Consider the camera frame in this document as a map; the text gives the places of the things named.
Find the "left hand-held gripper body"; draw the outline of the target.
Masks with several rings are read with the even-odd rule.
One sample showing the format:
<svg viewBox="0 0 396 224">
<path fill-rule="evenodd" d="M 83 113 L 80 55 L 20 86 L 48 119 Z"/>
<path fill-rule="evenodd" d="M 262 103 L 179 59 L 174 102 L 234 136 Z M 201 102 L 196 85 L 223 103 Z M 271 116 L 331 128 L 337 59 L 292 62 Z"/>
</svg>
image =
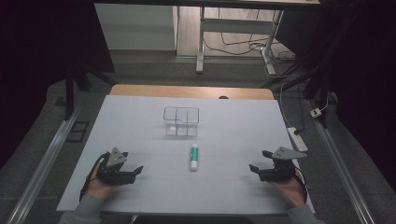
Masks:
<svg viewBox="0 0 396 224">
<path fill-rule="evenodd" d="M 103 160 L 97 171 L 97 177 L 106 184 L 110 185 L 126 185 L 133 184 L 135 176 L 131 176 L 131 172 L 123 172 L 120 168 L 127 161 L 116 147 L 111 152 L 104 154 Z"/>
</svg>

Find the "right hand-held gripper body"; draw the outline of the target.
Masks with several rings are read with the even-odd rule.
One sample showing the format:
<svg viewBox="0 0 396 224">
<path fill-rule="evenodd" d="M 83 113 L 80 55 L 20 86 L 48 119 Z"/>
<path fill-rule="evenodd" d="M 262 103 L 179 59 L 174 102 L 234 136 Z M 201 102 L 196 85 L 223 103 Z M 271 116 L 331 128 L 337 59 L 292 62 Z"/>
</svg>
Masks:
<svg viewBox="0 0 396 224">
<path fill-rule="evenodd" d="M 295 165 L 293 160 L 306 158 L 303 152 L 295 151 L 286 147 L 279 147 L 273 152 L 273 169 L 262 170 L 259 175 L 261 181 L 283 182 L 290 180 L 295 175 Z"/>
</svg>

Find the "person's right hand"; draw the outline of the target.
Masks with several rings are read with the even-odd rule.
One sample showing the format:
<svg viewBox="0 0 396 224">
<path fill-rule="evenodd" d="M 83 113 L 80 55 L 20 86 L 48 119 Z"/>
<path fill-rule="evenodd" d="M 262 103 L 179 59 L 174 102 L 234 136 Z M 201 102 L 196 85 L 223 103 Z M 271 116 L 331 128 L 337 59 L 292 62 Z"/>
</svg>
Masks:
<svg viewBox="0 0 396 224">
<path fill-rule="evenodd" d="M 303 187 L 300 184 L 301 177 L 296 175 L 292 179 L 284 182 L 270 182 L 276 188 L 292 208 L 306 205 Z"/>
</svg>

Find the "person's left hand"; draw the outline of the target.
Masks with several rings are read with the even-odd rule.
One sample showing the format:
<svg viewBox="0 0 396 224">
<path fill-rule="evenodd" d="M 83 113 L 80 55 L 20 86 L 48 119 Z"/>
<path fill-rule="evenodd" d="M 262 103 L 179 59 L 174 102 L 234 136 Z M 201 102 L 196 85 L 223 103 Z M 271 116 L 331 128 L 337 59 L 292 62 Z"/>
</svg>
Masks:
<svg viewBox="0 0 396 224">
<path fill-rule="evenodd" d="M 103 183 L 97 178 L 97 171 L 100 165 L 97 164 L 91 175 L 88 175 L 88 187 L 85 191 L 86 195 L 90 195 L 98 200 L 105 201 L 118 185 L 110 185 Z"/>
</svg>

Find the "white power strip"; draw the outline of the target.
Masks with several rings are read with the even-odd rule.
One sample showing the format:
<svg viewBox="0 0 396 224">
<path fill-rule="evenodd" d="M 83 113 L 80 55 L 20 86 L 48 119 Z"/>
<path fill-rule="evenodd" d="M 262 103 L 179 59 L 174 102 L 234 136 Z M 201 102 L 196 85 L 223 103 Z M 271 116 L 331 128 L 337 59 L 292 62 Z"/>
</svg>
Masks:
<svg viewBox="0 0 396 224">
<path fill-rule="evenodd" d="M 296 128 L 289 127 L 287 131 L 289 133 L 291 141 L 299 151 L 305 152 L 308 150 L 303 138 L 299 135 L 299 132 Z"/>
</svg>

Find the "white table cover sheet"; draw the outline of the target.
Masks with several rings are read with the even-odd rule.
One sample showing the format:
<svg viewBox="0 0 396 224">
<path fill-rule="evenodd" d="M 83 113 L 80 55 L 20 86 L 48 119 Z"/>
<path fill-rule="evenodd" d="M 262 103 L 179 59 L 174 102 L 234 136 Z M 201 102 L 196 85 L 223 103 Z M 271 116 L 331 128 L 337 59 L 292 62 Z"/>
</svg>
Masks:
<svg viewBox="0 0 396 224">
<path fill-rule="evenodd" d="M 166 106 L 200 109 L 198 135 L 167 135 Z M 199 146 L 198 170 L 190 170 L 191 145 Z M 137 215 L 274 215 L 288 202 L 252 173 L 270 169 L 263 150 L 290 147 L 275 100 L 192 99 L 108 95 L 58 205 L 77 207 L 79 192 L 97 158 L 116 147 L 128 152 L 126 171 L 144 166 L 132 185 L 113 191 L 107 212 Z"/>
</svg>

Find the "green and white glue stick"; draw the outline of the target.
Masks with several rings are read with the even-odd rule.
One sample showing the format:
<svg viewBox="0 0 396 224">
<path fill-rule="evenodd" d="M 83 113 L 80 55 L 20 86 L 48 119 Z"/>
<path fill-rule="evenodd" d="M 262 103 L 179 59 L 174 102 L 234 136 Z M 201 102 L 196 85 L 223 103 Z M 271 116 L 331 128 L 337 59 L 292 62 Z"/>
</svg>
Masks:
<svg viewBox="0 0 396 224">
<path fill-rule="evenodd" d="M 190 170 L 195 172 L 198 170 L 198 161 L 199 161 L 199 146 L 197 144 L 191 145 L 191 154 L 190 154 Z"/>
</svg>

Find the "clear plastic divided box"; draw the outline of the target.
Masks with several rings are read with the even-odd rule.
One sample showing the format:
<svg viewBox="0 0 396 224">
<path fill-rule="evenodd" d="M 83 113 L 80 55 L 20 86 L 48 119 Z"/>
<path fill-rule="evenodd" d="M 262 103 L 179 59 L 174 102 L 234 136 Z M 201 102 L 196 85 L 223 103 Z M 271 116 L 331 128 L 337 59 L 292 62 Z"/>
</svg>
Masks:
<svg viewBox="0 0 396 224">
<path fill-rule="evenodd" d="M 163 123 L 167 135 L 197 136 L 200 109 L 197 107 L 166 106 Z"/>
</svg>

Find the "black metal stand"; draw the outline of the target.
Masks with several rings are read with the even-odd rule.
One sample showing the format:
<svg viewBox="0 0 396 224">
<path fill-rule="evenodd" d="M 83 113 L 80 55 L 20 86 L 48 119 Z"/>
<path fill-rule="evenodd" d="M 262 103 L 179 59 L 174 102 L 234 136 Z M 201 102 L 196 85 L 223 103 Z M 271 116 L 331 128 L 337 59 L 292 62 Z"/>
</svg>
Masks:
<svg viewBox="0 0 396 224">
<path fill-rule="evenodd" d="M 330 61 L 339 48 L 351 23 L 352 20 L 350 18 L 343 18 L 339 22 L 323 21 L 314 33 L 308 53 L 288 68 L 284 75 L 264 83 L 262 89 L 279 82 L 305 64 L 307 70 L 303 75 L 278 87 L 277 90 L 284 91 L 308 80 L 303 96 L 305 99 L 312 99 L 319 93 L 318 111 L 321 115 L 316 114 L 316 118 L 319 118 L 321 124 L 327 127 L 325 114 L 328 106 L 329 78 L 331 76 Z"/>
<path fill-rule="evenodd" d="M 65 76 L 65 120 L 70 120 L 72 118 L 72 114 L 77 110 L 77 107 L 75 106 L 74 86 L 77 86 L 80 91 L 88 91 L 91 88 L 92 85 L 88 79 L 88 74 L 94 75 L 111 87 L 117 84 L 115 80 L 107 76 L 104 72 L 101 72 L 86 63 L 70 63 L 66 69 Z"/>
</svg>

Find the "wooden table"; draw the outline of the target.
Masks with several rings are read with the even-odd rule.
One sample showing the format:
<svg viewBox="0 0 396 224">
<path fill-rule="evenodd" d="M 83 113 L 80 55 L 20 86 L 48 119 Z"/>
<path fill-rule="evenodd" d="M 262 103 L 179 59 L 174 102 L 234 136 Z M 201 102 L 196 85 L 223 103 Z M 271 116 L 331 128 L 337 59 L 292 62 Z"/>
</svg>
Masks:
<svg viewBox="0 0 396 224">
<path fill-rule="evenodd" d="M 273 93 L 268 89 L 127 85 L 127 84 L 114 85 L 110 91 L 110 95 L 205 98 L 205 99 L 219 99 L 220 96 L 227 96 L 229 97 L 229 99 L 234 99 L 234 100 L 274 100 L 275 99 Z"/>
</svg>

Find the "white cabinet panel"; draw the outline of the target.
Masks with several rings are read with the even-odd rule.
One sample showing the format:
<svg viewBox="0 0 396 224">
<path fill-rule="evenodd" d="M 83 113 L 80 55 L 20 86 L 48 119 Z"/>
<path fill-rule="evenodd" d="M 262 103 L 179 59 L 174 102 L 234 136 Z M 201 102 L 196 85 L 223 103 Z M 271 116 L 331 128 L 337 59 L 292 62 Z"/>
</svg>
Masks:
<svg viewBox="0 0 396 224">
<path fill-rule="evenodd" d="M 177 8 L 95 4 L 107 46 L 117 50 L 175 50 Z"/>
</svg>

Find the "aluminium rail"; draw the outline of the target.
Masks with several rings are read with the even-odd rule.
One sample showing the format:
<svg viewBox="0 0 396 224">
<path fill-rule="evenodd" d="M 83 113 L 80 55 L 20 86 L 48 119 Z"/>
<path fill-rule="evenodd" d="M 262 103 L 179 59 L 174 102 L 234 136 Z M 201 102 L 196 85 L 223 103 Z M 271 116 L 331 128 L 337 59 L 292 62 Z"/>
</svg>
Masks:
<svg viewBox="0 0 396 224">
<path fill-rule="evenodd" d="M 32 178 L 29 180 L 6 224 L 23 224 L 24 220 L 27 218 L 39 191 L 44 185 L 45 180 L 47 179 L 50 170 L 62 149 L 66 136 L 71 131 L 71 128 L 78 117 L 80 110 L 81 106 L 77 105 L 68 118 L 62 121 L 58 131 L 52 138 L 42 160 L 35 169 Z"/>
<path fill-rule="evenodd" d="M 355 183 L 355 180 L 350 173 L 345 160 L 342 157 L 339 146 L 336 145 L 335 139 L 332 136 L 330 129 L 325 128 L 318 118 L 309 118 L 314 123 L 316 130 L 323 142 L 329 157 L 332 161 L 334 169 L 338 174 L 343 187 L 348 195 L 348 198 L 353 205 L 356 215 L 358 216 L 361 224 L 376 224 L 375 217 L 370 210 L 367 202 L 365 201 L 361 190 Z"/>
</svg>

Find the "white desk frame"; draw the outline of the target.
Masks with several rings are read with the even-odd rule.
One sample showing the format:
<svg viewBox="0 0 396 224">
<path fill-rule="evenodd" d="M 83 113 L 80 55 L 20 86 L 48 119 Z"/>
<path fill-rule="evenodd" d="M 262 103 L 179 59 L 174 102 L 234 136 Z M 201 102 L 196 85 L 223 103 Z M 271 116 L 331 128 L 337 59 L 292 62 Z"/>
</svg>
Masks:
<svg viewBox="0 0 396 224">
<path fill-rule="evenodd" d="M 204 70 L 204 34 L 205 33 L 230 33 L 230 34 L 252 34 L 268 35 L 264 47 L 260 47 L 266 72 L 269 76 L 274 76 L 276 70 L 270 58 L 270 50 L 278 25 L 280 24 L 283 11 L 276 10 L 271 21 L 248 21 L 248 20 L 231 20 L 231 19 L 211 19 L 205 17 L 205 7 L 200 7 L 199 23 L 199 42 L 196 61 L 196 73 L 202 74 Z"/>
</svg>

